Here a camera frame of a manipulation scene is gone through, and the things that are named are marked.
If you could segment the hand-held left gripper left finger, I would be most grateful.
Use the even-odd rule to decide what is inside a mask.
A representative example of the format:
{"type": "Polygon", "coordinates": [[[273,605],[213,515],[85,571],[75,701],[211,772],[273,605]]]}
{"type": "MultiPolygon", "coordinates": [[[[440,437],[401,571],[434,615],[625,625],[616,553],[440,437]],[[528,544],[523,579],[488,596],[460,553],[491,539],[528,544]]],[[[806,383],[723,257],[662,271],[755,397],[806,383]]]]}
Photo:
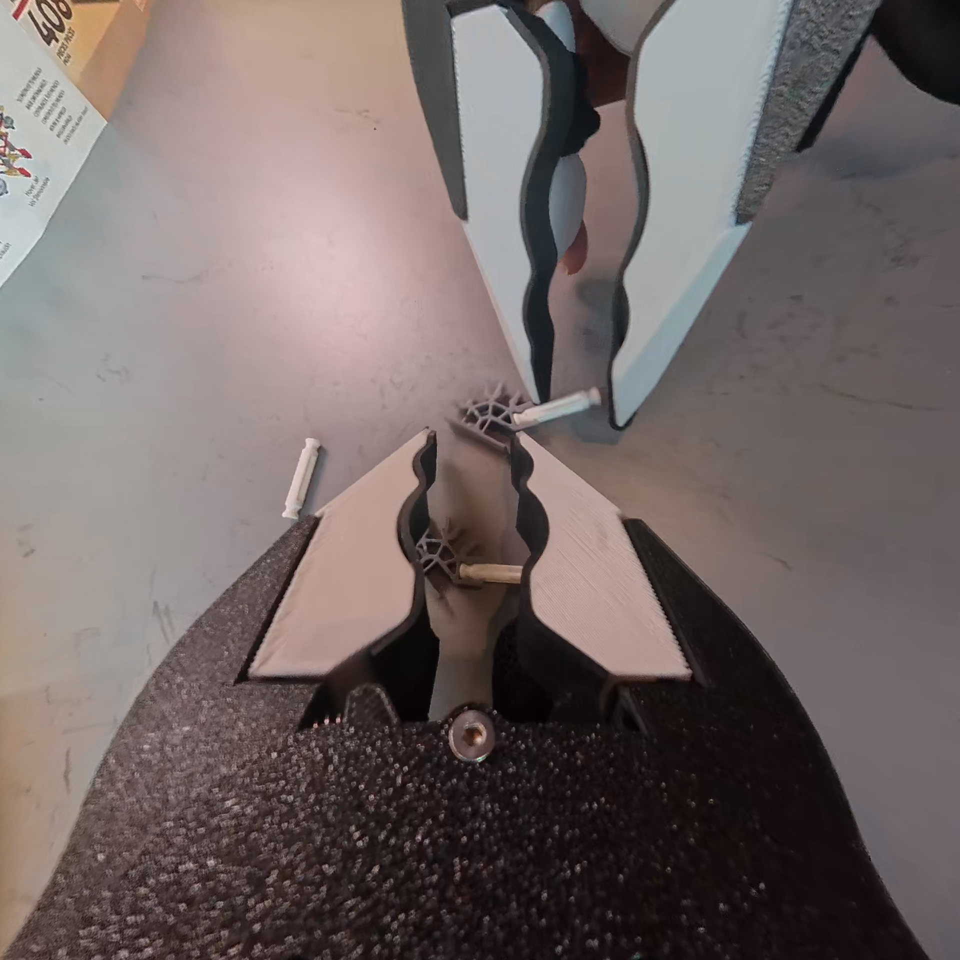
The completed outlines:
{"type": "Polygon", "coordinates": [[[327,715],[372,684],[398,718],[428,719],[438,637],[417,545],[429,526],[436,432],[422,429],[321,507],[248,660],[261,683],[319,685],[327,715]]]}

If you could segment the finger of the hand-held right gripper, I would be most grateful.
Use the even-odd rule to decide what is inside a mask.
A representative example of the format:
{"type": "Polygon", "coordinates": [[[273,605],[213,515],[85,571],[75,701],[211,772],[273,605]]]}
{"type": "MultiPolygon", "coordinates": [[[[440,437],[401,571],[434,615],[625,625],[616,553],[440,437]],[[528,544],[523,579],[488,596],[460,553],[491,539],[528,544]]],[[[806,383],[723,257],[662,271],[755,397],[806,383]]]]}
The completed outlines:
{"type": "Polygon", "coordinates": [[[551,395],[554,275],[584,222],[587,174],[567,152],[578,97],[573,2],[487,2],[452,16],[463,228],[523,385],[551,395]]]}
{"type": "Polygon", "coordinates": [[[637,216],[618,270],[609,422],[630,425],[729,267],[738,201],[791,2],[663,2],[634,48],[637,216]]]}

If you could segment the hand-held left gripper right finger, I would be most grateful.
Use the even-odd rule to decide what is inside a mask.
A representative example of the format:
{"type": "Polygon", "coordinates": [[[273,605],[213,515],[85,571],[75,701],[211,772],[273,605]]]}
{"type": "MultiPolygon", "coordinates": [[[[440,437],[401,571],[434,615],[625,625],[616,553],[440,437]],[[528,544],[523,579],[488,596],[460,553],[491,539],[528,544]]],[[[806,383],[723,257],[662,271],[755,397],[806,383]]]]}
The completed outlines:
{"type": "Polygon", "coordinates": [[[529,549],[513,648],[537,718],[648,732],[632,685],[692,669],[618,507],[527,434],[510,446],[529,549]]]}

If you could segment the grey half-round connector piece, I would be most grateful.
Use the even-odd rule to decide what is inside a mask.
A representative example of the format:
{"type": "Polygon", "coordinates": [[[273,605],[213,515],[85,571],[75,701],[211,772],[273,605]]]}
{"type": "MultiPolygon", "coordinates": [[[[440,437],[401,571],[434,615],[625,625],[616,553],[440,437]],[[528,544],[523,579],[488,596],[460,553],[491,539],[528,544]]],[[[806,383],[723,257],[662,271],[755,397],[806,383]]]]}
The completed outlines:
{"type": "Polygon", "coordinates": [[[462,560],[457,543],[462,531],[450,519],[431,522],[416,544],[416,556],[426,581],[442,593],[449,587],[462,587],[462,560]]]}

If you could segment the grey desk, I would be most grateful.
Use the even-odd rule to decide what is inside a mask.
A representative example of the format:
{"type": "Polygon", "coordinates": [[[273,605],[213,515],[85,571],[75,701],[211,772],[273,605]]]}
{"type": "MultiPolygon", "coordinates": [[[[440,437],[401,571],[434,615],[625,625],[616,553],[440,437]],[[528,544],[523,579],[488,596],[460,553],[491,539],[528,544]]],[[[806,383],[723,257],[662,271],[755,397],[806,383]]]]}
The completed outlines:
{"type": "MultiPolygon", "coordinates": [[[[522,556],[449,427],[516,381],[398,2],[158,2],[2,287],[2,948],[120,721],[287,529],[438,432],[431,509],[522,556]]],[[[658,387],[543,446],[764,644],[925,950],[958,958],[958,108],[869,44],[658,387]]]]}

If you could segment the black wrist rest pad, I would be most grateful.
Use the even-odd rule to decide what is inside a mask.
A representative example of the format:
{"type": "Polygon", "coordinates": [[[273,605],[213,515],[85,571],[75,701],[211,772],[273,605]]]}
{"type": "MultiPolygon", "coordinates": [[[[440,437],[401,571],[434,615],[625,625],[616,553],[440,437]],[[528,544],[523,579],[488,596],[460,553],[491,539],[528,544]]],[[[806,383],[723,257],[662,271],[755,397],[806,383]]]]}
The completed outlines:
{"type": "Polygon", "coordinates": [[[915,88],[959,105],[958,1],[882,1],[870,31],[915,88]]]}

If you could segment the folded building instruction booklet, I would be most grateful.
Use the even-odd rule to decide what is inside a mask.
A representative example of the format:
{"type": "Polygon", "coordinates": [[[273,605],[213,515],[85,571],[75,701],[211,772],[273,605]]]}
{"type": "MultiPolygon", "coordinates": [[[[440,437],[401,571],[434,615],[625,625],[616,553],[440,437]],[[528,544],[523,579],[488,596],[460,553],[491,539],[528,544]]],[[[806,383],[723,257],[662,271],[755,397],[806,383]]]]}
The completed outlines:
{"type": "Polygon", "coordinates": [[[1,282],[44,234],[107,125],[67,72],[76,4],[2,2],[1,282]]]}

